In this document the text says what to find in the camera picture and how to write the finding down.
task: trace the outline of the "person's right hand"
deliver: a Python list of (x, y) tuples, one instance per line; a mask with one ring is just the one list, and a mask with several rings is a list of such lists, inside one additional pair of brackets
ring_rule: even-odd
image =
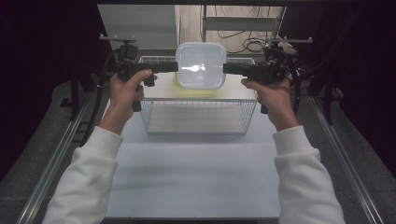
[(299, 126), (290, 102), (290, 84), (286, 79), (271, 86), (265, 86), (247, 78), (241, 80), (248, 89), (257, 92), (257, 101), (268, 108), (268, 118), (278, 131)]

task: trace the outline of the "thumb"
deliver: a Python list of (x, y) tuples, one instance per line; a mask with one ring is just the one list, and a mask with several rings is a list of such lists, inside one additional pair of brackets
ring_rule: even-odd
[(133, 77), (131, 77), (127, 81), (127, 84), (129, 86), (133, 87), (134, 89), (136, 89), (137, 86), (139, 86), (140, 82), (142, 82), (143, 80), (145, 80), (146, 78), (148, 78), (151, 75), (152, 75), (151, 69), (142, 70), (140, 72), (137, 72)]
[(257, 81), (248, 79), (248, 78), (244, 78), (241, 80), (242, 85), (246, 86), (248, 89), (253, 89), (257, 92), (263, 92), (265, 93), (268, 90), (268, 87), (260, 84)]

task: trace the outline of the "hand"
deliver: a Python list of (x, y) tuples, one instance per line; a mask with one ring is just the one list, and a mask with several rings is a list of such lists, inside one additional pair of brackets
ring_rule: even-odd
[(134, 100), (140, 101), (144, 98), (143, 86), (140, 82), (151, 74), (151, 70), (140, 71), (127, 82), (122, 81), (118, 76), (110, 79), (110, 106), (99, 127), (121, 134), (126, 121), (134, 114), (132, 103)]
[(244, 78), (242, 84), (258, 93), (257, 102), (268, 108), (268, 118), (278, 131), (299, 126), (290, 102), (290, 84), (286, 79), (271, 86)]

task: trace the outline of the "gray floor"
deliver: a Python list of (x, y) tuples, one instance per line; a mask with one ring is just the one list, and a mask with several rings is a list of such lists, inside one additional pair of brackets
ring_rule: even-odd
[[(199, 15), (199, 7), (191, 8), (189, 20), (192, 20), (192, 15)], [(231, 13), (228, 8), (223, 9), (226, 14)], [(197, 27), (197, 24), (188, 25), (187, 27)], [(183, 41), (199, 41), (195, 40), (199, 33), (195, 34), (190, 31), (182, 36)], [(240, 41), (243, 41), (245, 36), (238, 36), (238, 40), (232, 40), (227, 43), (230, 45), (228, 49), (234, 50), (241, 46)], [(171, 51), (144, 51), (140, 55), (175, 55)], [(69, 124), (71, 116), (71, 109), (69, 107), (59, 107), (64, 98), (70, 97), (69, 83), (64, 83), (55, 88), (52, 94), (52, 104), (46, 116), (43, 118), (40, 125), (26, 146), (21, 157), (17, 160), (8, 175), (0, 183), (0, 223), (8, 224), (15, 223), (21, 214), (21, 210), (29, 199), (33, 188), (38, 178), (43, 173), (53, 150), (58, 146), (58, 143), (64, 134), (64, 131)], [(88, 121), (94, 102), (95, 94), (92, 94), (89, 102), (88, 111), (84, 114), (82, 121)], [(105, 88), (105, 96), (103, 102), (108, 98), (108, 89)], [(102, 104), (101, 113), (103, 113), (105, 104)], [(331, 142), (320, 125), (318, 116), (310, 104), (306, 91), (303, 90), (303, 97), (300, 104), (298, 114), (300, 122), (305, 126), (307, 136), (314, 147), (319, 148), (321, 158), (324, 165), (329, 170), (332, 177), (336, 196), (343, 206), (346, 223), (370, 223), (365, 215), (359, 198), (351, 187), (347, 176), (339, 162)], [(365, 186), (369, 190), (375, 204), (378, 208), (379, 214), (383, 218), (384, 223), (396, 223), (396, 180), (392, 177), (384, 164), (375, 154), (370, 145), (364, 140), (356, 128), (351, 124), (343, 111), (339, 108), (338, 103), (334, 102), (332, 105), (332, 121), (333, 127), (338, 133), (341, 142), (347, 150), (347, 154), (352, 160), (358, 174), (360, 175)], [(64, 169), (71, 161), (71, 156), (74, 149), (78, 146), (78, 140), (82, 138), (81, 133), (76, 133), (73, 142), (66, 151), (63, 162), (55, 176), (49, 191), (44, 199), (44, 202), (37, 211), (34, 223), (41, 223), (45, 214), (45, 210), (52, 196), (56, 184), (63, 173)], [(103, 223), (131, 223), (127, 220), (104, 220)], [(133, 223), (256, 223), (256, 221), (153, 221), (153, 220), (137, 220)], [(263, 223), (277, 223), (277, 220), (268, 220)]]

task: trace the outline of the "dark background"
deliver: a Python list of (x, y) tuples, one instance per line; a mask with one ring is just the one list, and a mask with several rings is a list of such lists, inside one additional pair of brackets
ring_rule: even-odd
[[(335, 85), (345, 95), (341, 107), (394, 176), (395, 11), (391, 1), (364, 5), (332, 64)], [(305, 55), (311, 65), (326, 54), (346, 13), (329, 8), (313, 22), (316, 42)], [(106, 32), (96, 4), (1, 1), (0, 27), (3, 178), (43, 119), (52, 90), (73, 72), (80, 78), (98, 73), (110, 47), (98, 40)]]

